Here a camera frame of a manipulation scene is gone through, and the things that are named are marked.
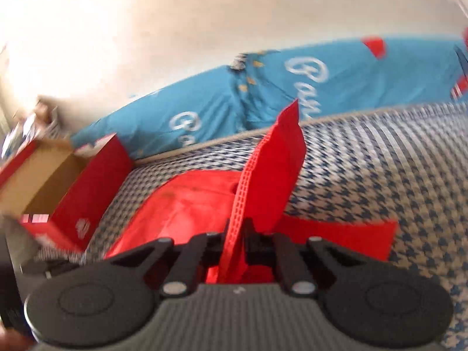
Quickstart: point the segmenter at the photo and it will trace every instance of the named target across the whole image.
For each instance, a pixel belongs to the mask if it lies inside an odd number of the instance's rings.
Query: houndstooth bedspread
[[[390,261],[450,292],[455,317],[443,345],[453,351],[468,349],[467,112],[464,103],[430,105],[307,124],[306,159],[286,207],[290,215],[325,221],[397,219]],[[70,257],[101,259],[155,188],[188,170],[242,170],[258,141],[226,142],[133,170],[86,252]]]

